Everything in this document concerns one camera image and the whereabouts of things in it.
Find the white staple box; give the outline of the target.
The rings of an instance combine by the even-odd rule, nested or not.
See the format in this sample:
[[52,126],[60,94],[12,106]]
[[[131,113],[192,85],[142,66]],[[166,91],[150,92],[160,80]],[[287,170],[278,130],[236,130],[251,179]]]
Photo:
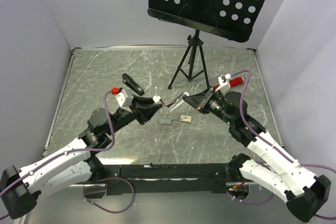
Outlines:
[[191,123],[192,122],[192,117],[188,116],[188,115],[181,115],[180,116],[180,121]]

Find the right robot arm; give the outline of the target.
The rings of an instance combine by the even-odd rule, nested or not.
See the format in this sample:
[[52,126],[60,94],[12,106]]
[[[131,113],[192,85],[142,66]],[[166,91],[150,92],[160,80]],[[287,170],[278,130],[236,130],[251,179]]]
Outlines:
[[241,93],[222,94],[209,87],[187,96],[184,102],[202,114],[212,113],[229,128],[231,136],[268,164],[265,168],[241,153],[229,162],[229,175],[235,181],[252,180],[278,196],[300,221],[309,222],[327,202],[331,181],[316,175],[290,156],[256,119],[247,113]]

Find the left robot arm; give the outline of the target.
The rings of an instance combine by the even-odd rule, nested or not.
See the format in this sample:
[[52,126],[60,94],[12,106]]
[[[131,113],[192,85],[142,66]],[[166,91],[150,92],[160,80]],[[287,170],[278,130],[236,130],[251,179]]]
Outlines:
[[115,144],[115,132],[138,121],[143,125],[162,108],[160,96],[137,97],[119,93],[118,109],[111,114],[106,106],[92,112],[88,127],[65,147],[31,165],[10,166],[1,176],[1,200],[7,216],[18,219],[32,211],[51,194],[81,182],[98,183],[105,167],[97,154]]

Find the white stapler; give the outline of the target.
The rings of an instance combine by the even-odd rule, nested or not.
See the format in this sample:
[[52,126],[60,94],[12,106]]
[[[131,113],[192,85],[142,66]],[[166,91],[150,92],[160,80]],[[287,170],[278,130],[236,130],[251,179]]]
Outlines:
[[152,99],[155,104],[163,105],[163,107],[168,110],[169,112],[172,112],[177,107],[182,105],[184,103],[184,99],[189,96],[188,92],[183,92],[180,95],[178,95],[176,98],[174,98],[172,101],[164,102],[163,99],[159,95],[155,95]]

